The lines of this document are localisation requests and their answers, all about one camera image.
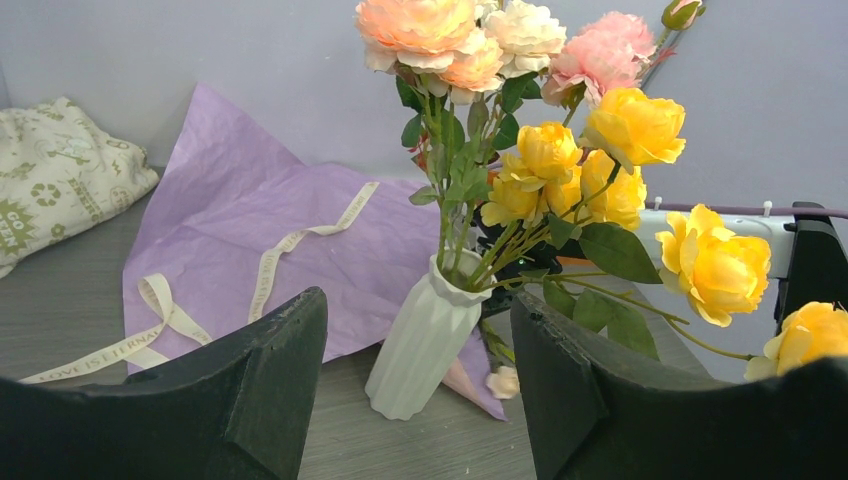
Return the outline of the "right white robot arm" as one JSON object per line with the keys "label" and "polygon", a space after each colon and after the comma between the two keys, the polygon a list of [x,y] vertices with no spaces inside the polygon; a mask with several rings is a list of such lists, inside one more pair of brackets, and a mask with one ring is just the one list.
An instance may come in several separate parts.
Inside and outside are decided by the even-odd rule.
{"label": "right white robot arm", "polygon": [[[652,261],[659,265],[661,248],[655,234],[666,230],[668,213],[688,213],[694,205],[668,203],[661,199],[648,202],[641,212],[641,225],[635,235],[642,242]],[[847,309],[847,247],[840,240],[833,219],[847,220],[847,212],[827,209],[813,202],[794,202],[792,207],[772,207],[767,201],[761,207],[710,207],[722,216],[726,228],[769,243],[771,249],[770,279],[778,280],[778,299],[774,318],[778,325],[790,313],[812,301],[838,303]],[[486,252],[494,246],[503,227],[483,227],[479,213],[475,213],[475,226],[480,226],[482,236],[477,240],[478,251]],[[496,274],[499,280],[532,269],[548,269],[559,273],[557,257],[585,260],[576,240],[561,248],[547,243],[534,246],[525,258],[509,264]],[[481,319],[508,311],[512,294],[498,287],[491,299],[484,301]]]}

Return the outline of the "yellow rose flower spray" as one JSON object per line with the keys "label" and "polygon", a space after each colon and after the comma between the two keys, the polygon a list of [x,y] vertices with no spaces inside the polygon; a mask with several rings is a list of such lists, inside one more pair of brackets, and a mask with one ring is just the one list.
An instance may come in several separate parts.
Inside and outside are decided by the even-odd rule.
{"label": "yellow rose flower spray", "polygon": [[521,128],[517,153],[504,156],[479,209],[481,225],[499,235],[472,285],[488,287],[490,275],[538,245],[560,252],[575,242],[597,275],[663,285],[710,325],[756,311],[777,276],[776,235],[807,209],[667,207],[646,227],[642,169],[678,159],[684,119],[672,100],[616,88],[580,137],[558,123]]}

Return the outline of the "small pale pink rosebud stem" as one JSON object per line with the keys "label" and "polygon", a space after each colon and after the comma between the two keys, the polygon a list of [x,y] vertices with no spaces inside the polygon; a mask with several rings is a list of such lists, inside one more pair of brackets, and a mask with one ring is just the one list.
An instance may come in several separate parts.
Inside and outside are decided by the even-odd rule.
{"label": "small pale pink rosebud stem", "polygon": [[496,399],[512,399],[520,393],[514,351],[488,320],[480,320],[479,330],[493,365],[485,384]]}

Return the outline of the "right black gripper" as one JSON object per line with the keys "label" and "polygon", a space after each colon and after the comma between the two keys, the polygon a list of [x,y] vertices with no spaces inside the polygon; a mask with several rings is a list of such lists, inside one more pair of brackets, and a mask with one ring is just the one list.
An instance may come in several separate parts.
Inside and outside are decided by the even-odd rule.
{"label": "right black gripper", "polygon": [[[473,228],[477,231],[474,251],[480,256],[487,253],[494,246],[497,238],[505,231],[505,228],[500,225],[484,226],[480,211],[474,212]],[[546,242],[541,242],[520,259],[505,266],[495,274],[495,277],[498,281],[503,281],[532,270],[547,270],[549,273],[559,274],[563,271],[565,264],[587,264],[587,259],[576,240],[570,240],[560,249]],[[481,317],[489,318],[508,311],[511,307],[512,298],[513,294],[506,287],[497,287],[491,297],[483,302]]]}

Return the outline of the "cream printed ribbon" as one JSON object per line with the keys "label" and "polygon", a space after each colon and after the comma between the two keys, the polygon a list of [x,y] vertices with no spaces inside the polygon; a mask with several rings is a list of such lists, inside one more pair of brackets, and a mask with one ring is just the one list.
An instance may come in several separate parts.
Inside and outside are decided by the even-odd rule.
{"label": "cream printed ribbon", "polygon": [[[376,181],[365,183],[336,223],[292,232],[262,254],[248,309],[247,324],[252,324],[263,316],[264,307],[274,287],[280,258],[292,252],[310,234],[330,236],[347,230],[379,186],[380,184]],[[174,301],[171,287],[164,275],[155,273],[145,276],[138,281],[137,287],[142,300],[159,318],[159,324],[64,365],[25,377],[20,382],[41,384],[68,380],[93,374],[119,362],[126,362],[143,370],[156,367],[168,362],[169,358],[152,349],[151,345],[167,329],[175,331],[200,346],[213,341],[213,337]]]}

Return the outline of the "pink peony flower stem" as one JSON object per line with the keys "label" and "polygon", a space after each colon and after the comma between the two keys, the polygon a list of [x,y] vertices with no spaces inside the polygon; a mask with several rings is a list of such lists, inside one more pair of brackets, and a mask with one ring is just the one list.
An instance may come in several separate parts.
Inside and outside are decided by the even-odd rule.
{"label": "pink peony flower stem", "polygon": [[670,2],[661,15],[663,30],[658,37],[640,16],[604,14],[584,26],[551,60],[542,99],[574,113],[582,103],[597,106],[613,89],[639,87],[646,75],[675,54],[671,37],[692,27],[705,11],[703,1]]}

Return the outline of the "peach rose flower stem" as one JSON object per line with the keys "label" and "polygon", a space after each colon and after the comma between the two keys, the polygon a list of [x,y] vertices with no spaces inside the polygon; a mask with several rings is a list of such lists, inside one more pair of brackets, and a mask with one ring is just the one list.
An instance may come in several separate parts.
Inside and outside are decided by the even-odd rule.
{"label": "peach rose flower stem", "polygon": [[416,151],[428,181],[411,203],[439,209],[436,269],[458,288],[484,290],[488,259],[463,273],[460,256],[493,181],[488,102],[504,83],[499,42],[479,25],[473,1],[362,1],[355,25],[366,66],[394,75],[402,103],[416,112],[401,143]]}

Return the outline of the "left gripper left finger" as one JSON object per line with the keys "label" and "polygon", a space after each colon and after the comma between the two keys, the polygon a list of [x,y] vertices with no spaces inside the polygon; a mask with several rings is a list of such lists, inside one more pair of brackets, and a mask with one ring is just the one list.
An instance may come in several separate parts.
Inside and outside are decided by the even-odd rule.
{"label": "left gripper left finger", "polygon": [[1,383],[5,479],[294,479],[327,339],[311,287],[118,385]]}

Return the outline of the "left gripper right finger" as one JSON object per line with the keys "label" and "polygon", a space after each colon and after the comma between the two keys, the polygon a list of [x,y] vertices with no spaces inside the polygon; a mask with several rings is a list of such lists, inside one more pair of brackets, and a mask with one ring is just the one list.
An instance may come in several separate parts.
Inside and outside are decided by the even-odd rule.
{"label": "left gripper right finger", "polygon": [[511,310],[540,479],[843,479],[847,362],[730,384],[664,365],[530,294]]}

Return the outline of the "purple pink wrapping paper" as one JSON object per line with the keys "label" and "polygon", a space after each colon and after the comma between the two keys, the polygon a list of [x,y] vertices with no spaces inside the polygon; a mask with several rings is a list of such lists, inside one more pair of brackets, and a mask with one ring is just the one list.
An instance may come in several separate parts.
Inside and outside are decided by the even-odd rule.
{"label": "purple pink wrapping paper", "polygon": [[[175,302],[211,337],[244,326],[262,254],[286,235],[332,225],[369,177],[308,166],[249,115],[205,85],[150,198],[123,271],[124,327],[155,326],[138,284],[163,275]],[[308,234],[284,254],[268,309],[310,286],[328,299],[326,360],[384,340],[436,252],[439,214],[409,198],[418,184],[380,181],[345,231]]]}

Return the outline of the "pink white flower spray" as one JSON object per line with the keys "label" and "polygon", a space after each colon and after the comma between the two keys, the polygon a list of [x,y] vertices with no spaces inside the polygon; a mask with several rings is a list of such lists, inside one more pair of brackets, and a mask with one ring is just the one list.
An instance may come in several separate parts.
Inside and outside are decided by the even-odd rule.
{"label": "pink white flower spray", "polygon": [[514,118],[518,98],[523,94],[518,88],[534,85],[536,74],[547,69],[551,59],[562,52],[566,27],[551,16],[547,7],[526,1],[512,1],[503,9],[491,11],[481,19],[481,25],[487,42],[499,45],[498,75],[505,84],[497,101],[500,113],[496,116],[495,131],[485,134],[481,124],[470,125],[469,131],[481,135],[486,162],[498,149],[495,137],[503,132],[516,132],[512,142],[518,153],[505,154],[503,169],[487,176],[491,190],[474,210],[480,227],[506,229],[475,271],[473,286],[478,290],[489,287],[490,276],[502,268],[495,262],[497,251],[516,229],[530,230],[545,214],[559,211],[556,196],[574,177],[577,155],[581,152],[568,128],[556,123],[519,128]]}

